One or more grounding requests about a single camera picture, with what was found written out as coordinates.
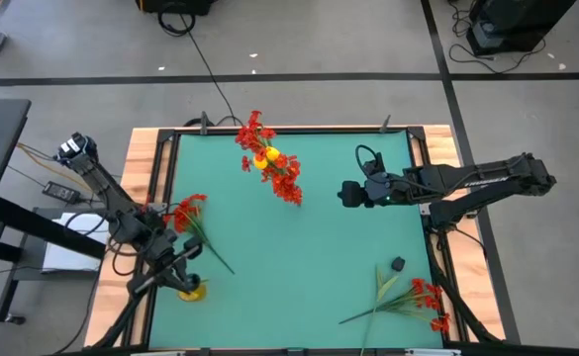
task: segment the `green mat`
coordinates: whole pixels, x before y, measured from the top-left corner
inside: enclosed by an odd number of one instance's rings
[[[391,172],[410,166],[404,133],[287,134],[273,143],[302,163],[300,208],[275,197],[255,168],[241,171],[246,152],[233,136],[181,138],[172,202],[208,195],[205,229],[236,275],[208,250],[190,261],[188,271],[209,280],[208,295],[185,303],[159,289],[151,348],[359,348],[368,317],[338,322],[371,308],[376,264],[389,276],[396,256],[407,261],[386,299],[413,278],[430,279],[418,207],[348,209],[337,197],[343,180],[363,184],[360,143],[381,151]],[[441,347],[441,338],[426,321],[378,313],[367,346]]]

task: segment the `yellow flower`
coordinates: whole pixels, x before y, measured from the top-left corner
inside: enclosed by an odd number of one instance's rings
[[[278,158],[278,156],[280,155],[280,151],[272,146],[268,146],[266,150],[267,150],[267,159],[269,159],[272,162],[275,161],[276,158]]]
[[[267,167],[267,159],[265,157],[262,157],[261,160],[258,160],[257,155],[255,155],[253,157],[253,166],[260,170],[263,170]]]

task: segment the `wooden edge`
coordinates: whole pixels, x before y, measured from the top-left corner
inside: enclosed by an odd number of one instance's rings
[[[430,152],[431,163],[459,167],[461,164],[449,126],[424,126],[424,129],[426,131],[426,142]],[[468,190],[458,190],[447,199],[457,199],[467,193]],[[457,224],[457,227],[480,240],[476,220],[465,218]],[[433,236],[434,255],[438,260],[439,266],[444,268],[440,251],[436,250],[436,240],[437,237]],[[449,232],[447,240],[456,274],[456,284],[461,298],[489,332],[503,339],[505,331],[500,319],[487,260],[481,246],[457,231]],[[453,305],[445,295],[443,295],[443,306],[446,312],[453,315]],[[458,332],[453,319],[450,326],[449,339],[458,340]],[[476,337],[471,330],[468,333],[470,341],[476,341]]]
[[[345,125],[345,126],[270,126],[273,129],[378,129],[379,125]],[[402,128],[406,125],[389,126],[389,128]],[[129,144],[125,169],[122,177],[122,187],[129,193],[136,202],[143,203],[148,192],[148,183],[152,170],[152,162],[156,150],[157,133],[159,130],[169,128],[142,128],[134,129]],[[182,132],[197,132],[196,128],[172,128]],[[238,127],[213,127],[208,131],[229,131]],[[448,125],[424,126],[426,132],[426,142],[430,153],[432,164],[449,164],[460,166],[460,160],[456,151],[456,146]],[[157,181],[156,201],[160,201],[163,195],[165,183],[165,171],[167,168],[170,153],[170,143],[164,146],[162,160],[160,162],[159,177]],[[413,142],[413,152],[415,160],[420,164],[420,151],[417,143]],[[459,195],[466,194],[464,191],[457,191],[449,199],[454,199]],[[477,224],[474,220],[463,219],[458,224],[458,228],[479,238]],[[500,313],[493,292],[487,263],[480,246],[469,238],[450,232],[448,234],[450,249],[456,280],[462,299],[469,305],[474,314],[487,327],[487,329],[499,338],[504,338],[504,330],[500,320]],[[439,265],[442,267],[442,257],[436,251]],[[128,300],[126,283],[130,277],[121,277],[113,272],[111,267],[113,254],[107,253],[103,260],[100,281],[98,282],[96,294],[94,296],[91,317],[87,326],[84,345],[91,345],[97,342],[106,330],[113,324],[118,314]],[[128,271],[134,268],[134,257],[119,256],[116,266],[121,271]],[[443,296],[445,310],[453,314],[453,306],[449,299]],[[145,300],[137,309],[134,321],[134,332],[131,338],[132,344],[139,344],[142,341],[142,331],[145,317]],[[470,339],[475,337],[469,332]],[[458,340],[455,324],[452,322],[449,338]]]

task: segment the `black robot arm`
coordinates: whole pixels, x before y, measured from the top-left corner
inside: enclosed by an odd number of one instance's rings
[[[199,287],[200,278],[186,272],[187,260],[202,251],[202,240],[193,236],[183,244],[183,250],[175,253],[173,243],[177,234],[166,228],[161,213],[151,206],[135,203],[111,174],[100,164],[97,145],[89,136],[74,133],[64,142],[54,157],[62,165],[76,172],[104,203],[105,210],[98,214],[109,222],[111,238],[108,248],[115,253],[120,246],[129,244],[148,265],[145,274],[137,273],[127,284],[129,303],[97,347],[112,346],[129,321],[140,299],[151,286],[165,286],[189,293]]]
[[[373,159],[362,164],[360,148],[370,151]],[[542,196],[556,183],[542,161],[530,153],[464,167],[423,165],[406,168],[403,175],[386,172],[381,153],[364,145],[357,147],[356,158],[366,181],[363,188],[353,181],[342,183],[338,196],[345,207],[431,203],[431,225],[437,229],[458,223],[465,214],[512,195]],[[481,188],[453,201],[442,200],[458,189],[474,187]]]

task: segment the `concrete floor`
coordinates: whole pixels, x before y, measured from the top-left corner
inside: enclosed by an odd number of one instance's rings
[[[216,74],[438,73],[420,3],[369,3],[220,0],[199,19],[194,35]],[[442,0],[431,4],[447,50],[456,41],[452,10]],[[1,24],[11,39],[0,55],[0,78],[207,74],[188,38],[167,36],[131,1],[14,1]],[[557,72],[560,62],[567,72],[579,71],[579,1],[546,40],[547,49],[518,72]],[[511,64],[515,56],[502,54],[495,65]],[[448,67],[483,72],[477,64],[448,61]],[[377,124],[389,114],[393,124],[452,123],[440,81],[221,86],[237,116],[258,109],[270,124]],[[579,347],[579,81],[455,82],[454,88],[476,161],[530,151],[558,179],[543,198],[492,206],[490,218],[522,342]],[[105,166],[118,174],[134,127],[182,125],[202,110],[212,118],[228,113],[212,84],[0,87],[0,98],[33,101],[21,141],[53,151],[75,131],[90,134]],[[71,186],[21,152],[11,164],[41,181]],[[61,206],[11,171],[0,195],[27,208]],[[18,239],[15,232],[4,236],[10,243]],[[28,324],[0,324],[0,354],[38,355],[62,346],[84,316],[90,287],[91,281],[23,283],[13,306]],[[80,345],[79,339],[71,349]]]

